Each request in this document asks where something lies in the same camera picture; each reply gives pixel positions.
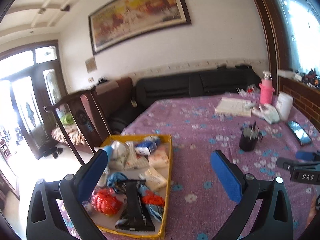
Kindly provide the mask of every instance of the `framed painting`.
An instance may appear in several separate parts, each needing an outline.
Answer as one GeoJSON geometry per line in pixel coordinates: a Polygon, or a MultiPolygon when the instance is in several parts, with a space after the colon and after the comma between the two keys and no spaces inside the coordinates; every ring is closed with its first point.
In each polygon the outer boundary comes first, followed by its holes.
{"type": "Polygon", "coordinates": [[[92,52],[181,24],[191,24],[184,0],[113,0],[89,15],[92,52]]]}

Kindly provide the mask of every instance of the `pink thermos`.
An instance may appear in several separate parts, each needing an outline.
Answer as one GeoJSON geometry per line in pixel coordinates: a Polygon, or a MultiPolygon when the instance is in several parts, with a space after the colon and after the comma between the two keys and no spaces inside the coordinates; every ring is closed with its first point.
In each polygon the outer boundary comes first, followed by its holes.
{"type": "Polygon", "coordinates": [[[261,92],[260,92],[260,103],[261,104],[271,104],[272,95],[275,89],[272,87],[272,78],[270,71],[263,72],[264,77],[259,84],[261,92]]]}

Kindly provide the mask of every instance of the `floor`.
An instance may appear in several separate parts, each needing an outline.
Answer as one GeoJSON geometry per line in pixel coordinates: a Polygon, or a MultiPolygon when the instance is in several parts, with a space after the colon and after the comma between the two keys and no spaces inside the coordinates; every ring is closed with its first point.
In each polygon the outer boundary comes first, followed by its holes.
{"type": "MultiPolygon", "coordinates": [[[[67,174],[75,174],[80,168],[80,163],[71,149],[66,146],[59,147],[63,147],[64,150],[57,159],[49,155],[36,160],[26,142],[22,141],[17,147],[17,153],[8,159],[10,167],[19,178],[20,201],[9,192],[3,213],[22,240],[27,239],[28,209],[36,181],[40,178],[47,182],[61,180],[67,174]]],[[[79,152],[79,154],[85,163],[92,157],[92,154],[84,152],[79,152]]]]}

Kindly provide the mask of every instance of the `smartphone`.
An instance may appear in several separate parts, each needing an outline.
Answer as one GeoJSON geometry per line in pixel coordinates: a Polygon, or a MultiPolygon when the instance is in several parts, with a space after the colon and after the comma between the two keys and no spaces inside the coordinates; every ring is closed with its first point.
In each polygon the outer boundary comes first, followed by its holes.
{"type": "Polygon", "coordinates": [[[301,127],[300,124],[298,124],[297,122],[294,122],[294,121],[288,121],[288,122],[286,122],[286,125],[289,127],[291,132],[297,138],[297,140],[301,146],[312,143],[311,138],[306,133],[306,131],[301,127]]]}

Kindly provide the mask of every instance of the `yellow box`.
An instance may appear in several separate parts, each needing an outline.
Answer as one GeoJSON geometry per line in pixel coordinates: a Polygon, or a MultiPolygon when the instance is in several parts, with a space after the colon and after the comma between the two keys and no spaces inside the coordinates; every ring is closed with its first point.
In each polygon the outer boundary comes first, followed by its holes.
{"type": "Polygon", "coordinates": [[[169,194],[170,194],[170,185],[171,185],[171,171],[172,171],[172,139],[171,139],[171,135],[158,135],[158,134],[145,134],[145,135],[111,135],[109,136],[101,145],[106,146],[106,145],[111,145],[113,140],[117,140],[120,141],[122,143],[125,143],[126,141],[142,141],[146,136],[159,136],[159,138],[161,139],[162,143],[169,143],[170,147],[169,147],[169,167],[168,167],[168,177],[166,178],[168,183],[165,189],[165,204],[164,204],[164,213],[163,213],[163,219],[162,219],[162,223],[160,226],[160,229],[158,230],[157,233],[153,234],[153,235],[147,235],[150,232],[146,232],[147,234],[141,234],[141,235],[137,235],[137,234],[130,234],[130,233],[126,233],[126,232],[122,232],[121,230],[112,230],[110,228],[105,228],[105,227],[101,227],[98,226],[99,229],[109,232],[109,233],[113,233],[113,234],[117,234],[117,235],[121,235],[121,236],[129,236],[129,237],[133,237],[133,238],[148,238],[148,239],[163,239],[164,238],[164,233],[165,233],[165,225],[166,225],[166,221],[167,221],[167,213],[168,213],[168,206],[169,206],[169,194]]]}

